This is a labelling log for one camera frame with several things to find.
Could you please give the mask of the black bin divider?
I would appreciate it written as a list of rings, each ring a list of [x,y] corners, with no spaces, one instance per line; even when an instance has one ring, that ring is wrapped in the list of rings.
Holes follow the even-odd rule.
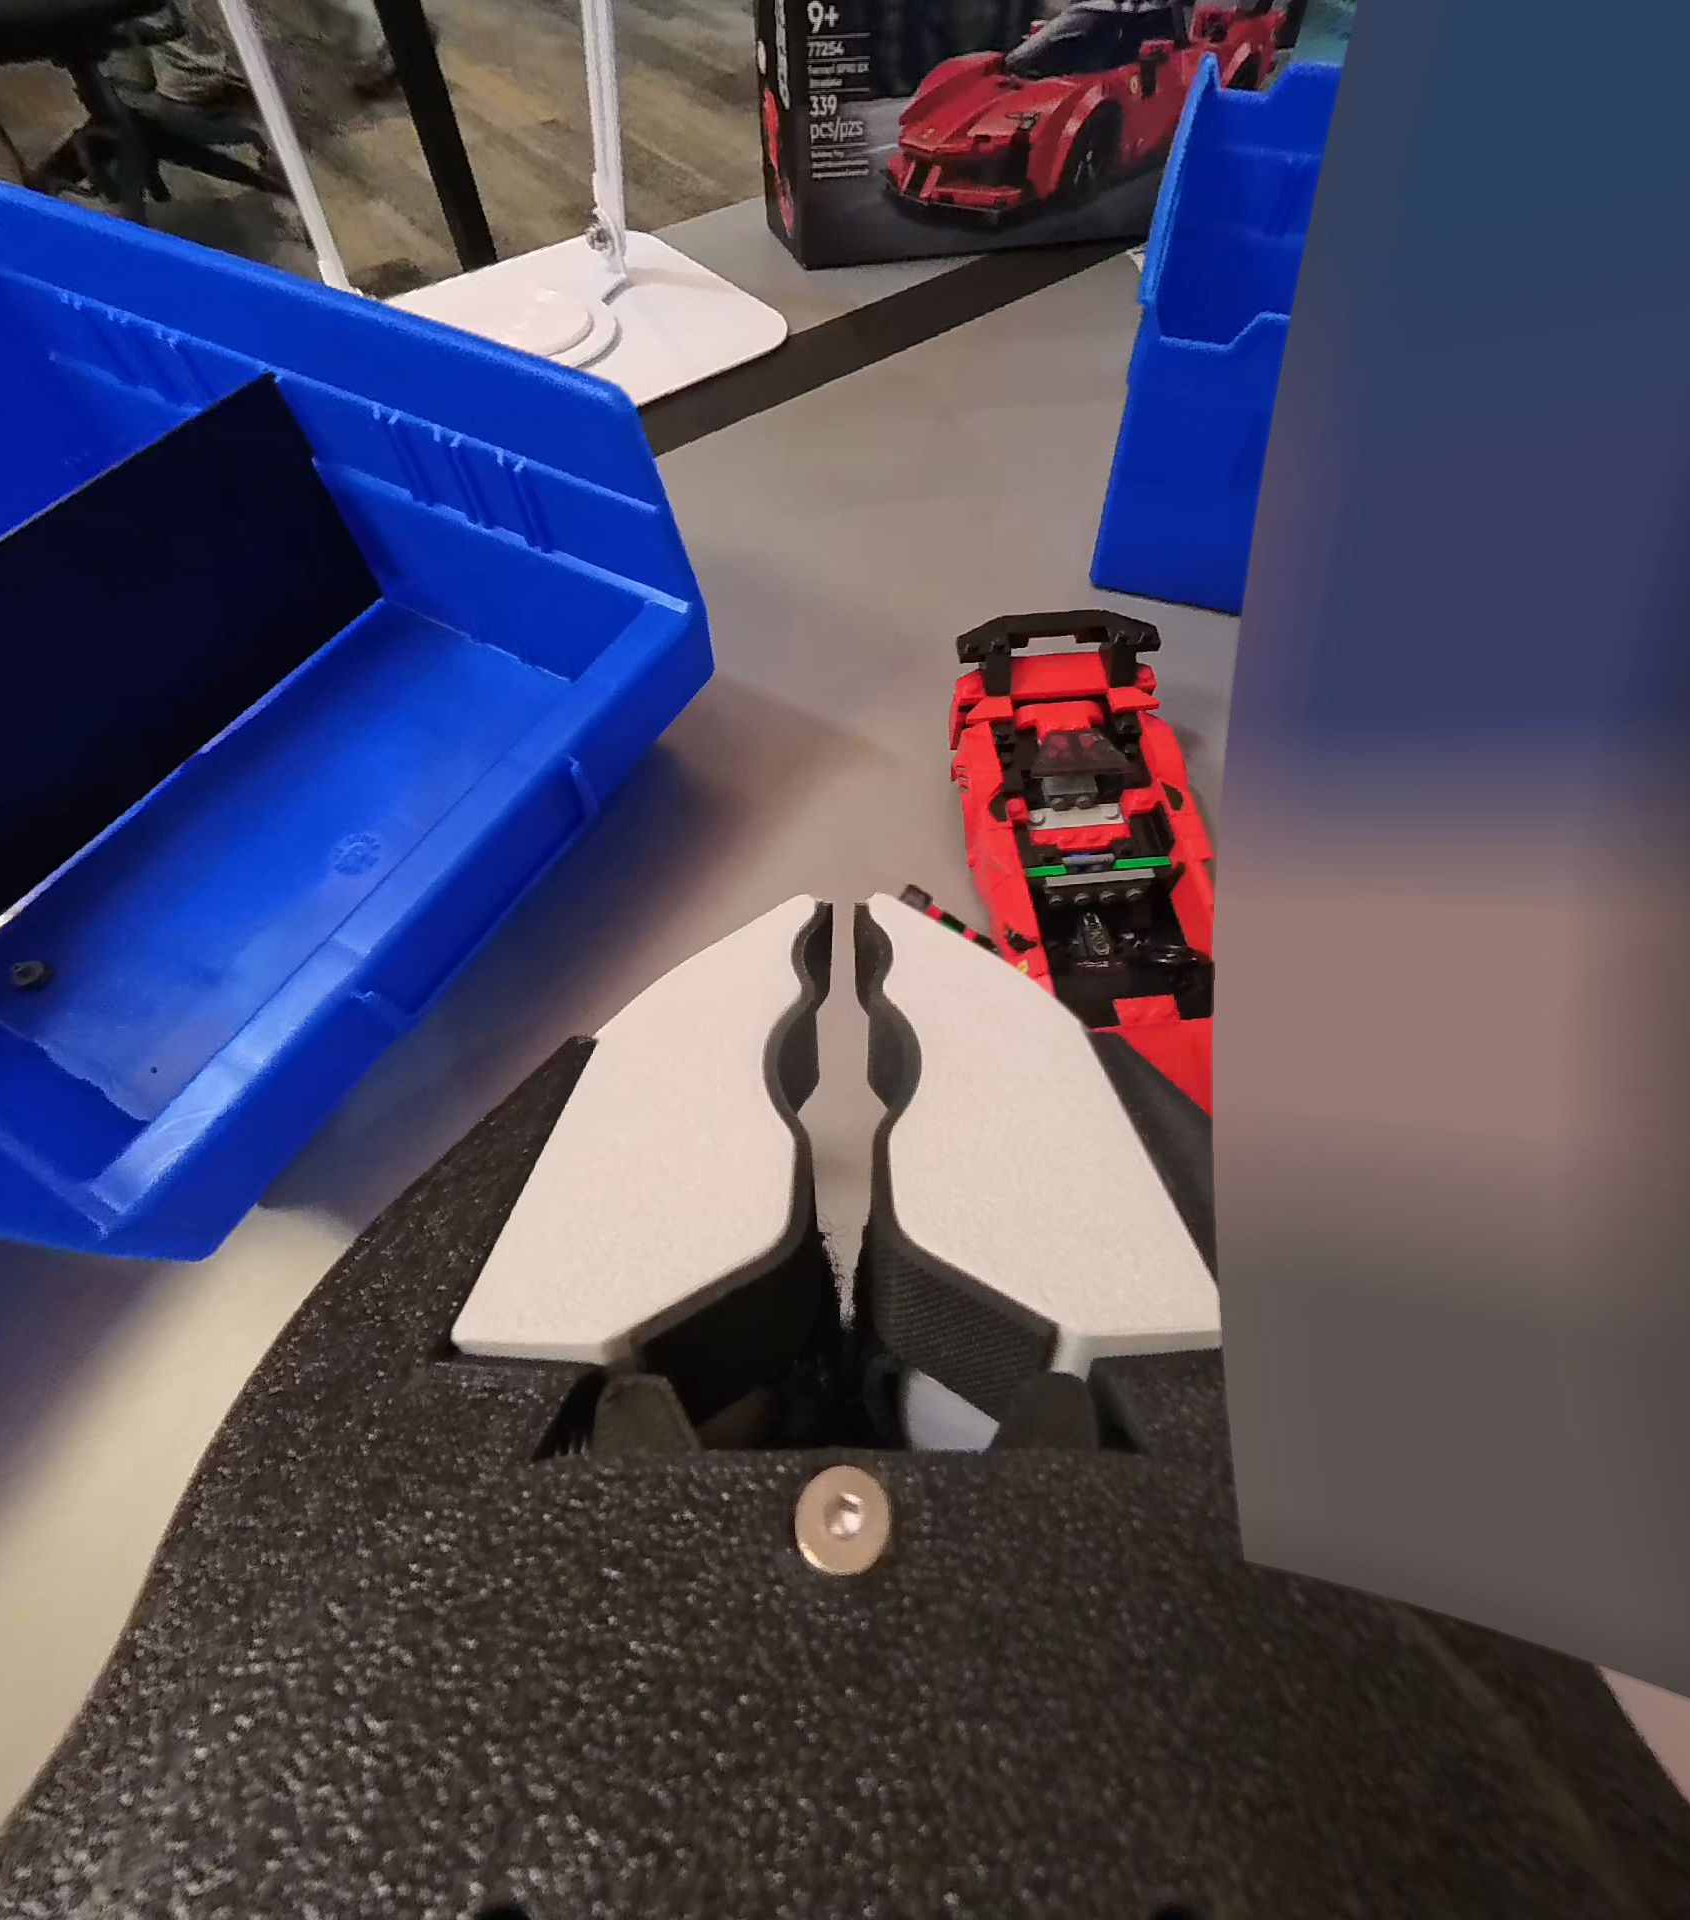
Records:
[[[261,372],[0,538],[0,916],[379,601]]]

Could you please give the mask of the black office chair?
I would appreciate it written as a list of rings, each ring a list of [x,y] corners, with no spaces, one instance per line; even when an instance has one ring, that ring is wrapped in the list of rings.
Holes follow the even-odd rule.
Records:
[[[286,180],[261,132],[233,115],[158,106],[112,78],[109,63],[149,37],[161,5],[0,3],[0,68],[47,65],[69,83],[81,122],[36,162],[0,120],[0,143],[17,183],[41,195],[83,195],[142,225],[149,205],[169,205],[164,169],[284,198]]]

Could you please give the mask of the black table leg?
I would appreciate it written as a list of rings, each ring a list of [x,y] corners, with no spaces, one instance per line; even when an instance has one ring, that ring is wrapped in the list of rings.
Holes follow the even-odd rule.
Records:
[[[385,50],[437,198],[452,253],[463,275],[498,260],[474,165],[457,122],[423,3],[376,3]]]

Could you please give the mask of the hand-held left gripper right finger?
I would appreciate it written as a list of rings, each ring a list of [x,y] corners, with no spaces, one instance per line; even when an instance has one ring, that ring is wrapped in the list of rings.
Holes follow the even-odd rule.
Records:
[[[984,1413],[1026,1381],[1222,1346],[1219,1290],[1094,1036],[915,906],[853,906],[872,1149],[855,1312]]]

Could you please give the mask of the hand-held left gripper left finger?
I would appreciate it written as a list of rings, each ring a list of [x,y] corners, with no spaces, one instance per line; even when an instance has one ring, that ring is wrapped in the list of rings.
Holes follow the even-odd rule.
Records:
[[[457,1310],[457,1353],[629,1363],[794,1256],[832,927],[830,903],[795,895],[597,1030]]]

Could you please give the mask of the white board stand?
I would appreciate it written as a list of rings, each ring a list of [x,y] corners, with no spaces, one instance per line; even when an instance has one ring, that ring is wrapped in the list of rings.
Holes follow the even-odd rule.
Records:
[[[592,136],[582,237],[460,273],[394,308],[592,372],[646,406],[776,353],[783,315],[627,226],[613,6],[582,3]]]

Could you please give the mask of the large blue plastic bin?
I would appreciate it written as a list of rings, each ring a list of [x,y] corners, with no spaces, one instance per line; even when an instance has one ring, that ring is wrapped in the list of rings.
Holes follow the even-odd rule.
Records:
[[[712,674],[617,389],[0,187],[0,538],[263,372],[379,598],[0,916],[5,1240],[212,1252]]]

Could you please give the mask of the small red lego piece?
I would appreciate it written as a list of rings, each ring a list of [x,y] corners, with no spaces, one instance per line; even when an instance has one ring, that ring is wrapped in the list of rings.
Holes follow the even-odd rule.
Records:
[[[934,900],[925,889],[913,882],[908,882],[902,889],[897,898],[902,900],[902,905],[913,908],[915,913],[925,916],[932,924],[939,924],[960,941],[976,949],[981,949],[984,952],[989,952],[989,954],[999,952],[997,945],[987,935],[953,916],[948,908],[943,908],[937,900]]]

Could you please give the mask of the lego set box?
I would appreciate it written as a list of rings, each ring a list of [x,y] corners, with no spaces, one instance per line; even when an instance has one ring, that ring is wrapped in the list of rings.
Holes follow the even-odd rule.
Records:
[[[1327,50],[1305,3],[755,3],[768,226],[807,271],[1139,240],[1194,83]]]

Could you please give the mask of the red lego car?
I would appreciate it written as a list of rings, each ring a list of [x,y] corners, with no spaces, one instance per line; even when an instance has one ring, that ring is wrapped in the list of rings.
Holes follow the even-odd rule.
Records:
[[[949,779],[992,945],[1199,1110],[1213,1095],[1213,846],[1146,657],[1088,609],[956,640]]]

